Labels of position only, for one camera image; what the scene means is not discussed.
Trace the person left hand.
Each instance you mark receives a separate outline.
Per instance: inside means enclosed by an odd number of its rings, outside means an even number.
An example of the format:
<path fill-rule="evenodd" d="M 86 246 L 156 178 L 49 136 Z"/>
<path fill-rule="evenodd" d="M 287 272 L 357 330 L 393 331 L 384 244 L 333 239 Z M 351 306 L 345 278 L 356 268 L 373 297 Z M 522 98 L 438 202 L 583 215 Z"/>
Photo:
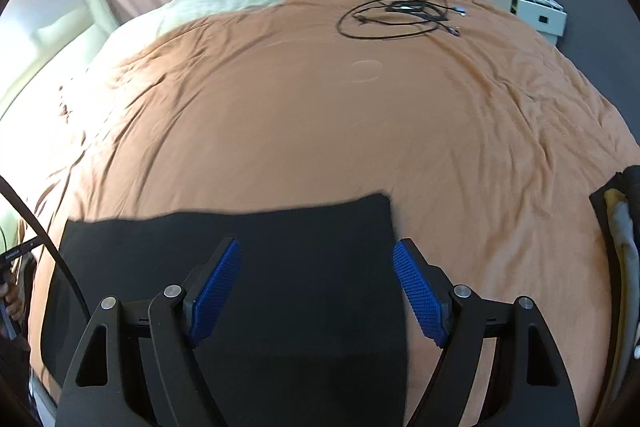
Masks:
<path fill-rule="evenodd" d="M 14 321 L 21 321 L 24 314 L 24 303 L 20 296 L 20 286 L 12 275 L 8 275 L 6 281 L 1 284 L 1 299 L 6 303 L 6 312 Z"/>

